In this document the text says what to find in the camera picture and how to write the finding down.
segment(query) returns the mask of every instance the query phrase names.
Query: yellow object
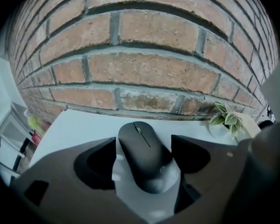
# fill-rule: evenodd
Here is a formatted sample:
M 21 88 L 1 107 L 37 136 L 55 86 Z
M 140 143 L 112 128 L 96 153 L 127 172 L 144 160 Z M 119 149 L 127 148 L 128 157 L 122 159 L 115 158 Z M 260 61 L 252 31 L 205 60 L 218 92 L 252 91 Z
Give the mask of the yellow object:
M 35 129 L 43 137 L 47 131 L 44 121 L 42 121 L 36 114 L 31 113 L 29 110 L 26 110 L 24 115 L 27 117 L 30 127 Z

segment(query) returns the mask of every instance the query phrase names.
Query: desk surface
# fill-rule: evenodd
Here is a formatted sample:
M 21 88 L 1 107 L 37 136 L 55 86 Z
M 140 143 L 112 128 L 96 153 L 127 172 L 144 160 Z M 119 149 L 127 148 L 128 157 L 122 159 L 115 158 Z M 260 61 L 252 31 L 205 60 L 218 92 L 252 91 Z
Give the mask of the desk surface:
M 171 175 L 169 176 L 169 180 L 172 182 L 171 188 L 165 193 L 149 194 L 136 185 L 117 138 L 119 129 L 124 124 L 133 121 L 144 121 L 150 124 L 169 150 L 171 150 L 172 134 L 214 143 L 237 145 L 230 135 L 214 138 L 208 130 L 208 121 L 134 119 L 66 110 L 58 116 L 44 135 L 30 166 L 54 151 L 93 140 L 116 137 L 117 158 L 113 165 L 112 179 L 115 182 L 117 196 L 148 223 L 153 224 L 166 219 L 174 214 L 180 170 L 174 161 L 171 169 L 173 171 L 168 172 L 168 175 Z

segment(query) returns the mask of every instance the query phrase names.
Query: black wireless mouse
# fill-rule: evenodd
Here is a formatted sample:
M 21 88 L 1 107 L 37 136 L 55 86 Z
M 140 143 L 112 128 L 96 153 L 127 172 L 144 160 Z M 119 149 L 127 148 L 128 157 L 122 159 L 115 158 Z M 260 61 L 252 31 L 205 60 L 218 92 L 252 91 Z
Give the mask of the black wireless mouse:
M 148 193 L 161 193 L 162 171 L 172 154 L 154 129 L 145 122 L 132 122 L 121 127 L 118 139 L 136 184 Z

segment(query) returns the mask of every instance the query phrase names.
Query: potted plant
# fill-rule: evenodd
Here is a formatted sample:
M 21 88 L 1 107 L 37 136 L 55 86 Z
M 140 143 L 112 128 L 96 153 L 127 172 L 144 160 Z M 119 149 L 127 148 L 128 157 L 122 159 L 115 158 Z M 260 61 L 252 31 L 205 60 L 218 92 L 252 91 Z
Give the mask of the potted plant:
M 215 107 L 220 113 L 210 120 L 210 133 L 214 137 L 219 137 L 230 131 L 231 137 L 234 139 L 244 128 L 242 119 L 227 104 L 215 102 Z

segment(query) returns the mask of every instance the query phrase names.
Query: brick wall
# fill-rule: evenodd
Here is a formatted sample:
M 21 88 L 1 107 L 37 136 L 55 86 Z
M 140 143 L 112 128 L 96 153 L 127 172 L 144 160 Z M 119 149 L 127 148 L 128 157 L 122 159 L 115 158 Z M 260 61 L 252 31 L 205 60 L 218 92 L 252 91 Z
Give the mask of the brick wall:
M 148 119 L 253 116 L 278 62 L 259 0 L 26 0 L 7 36 L 27 106 Z

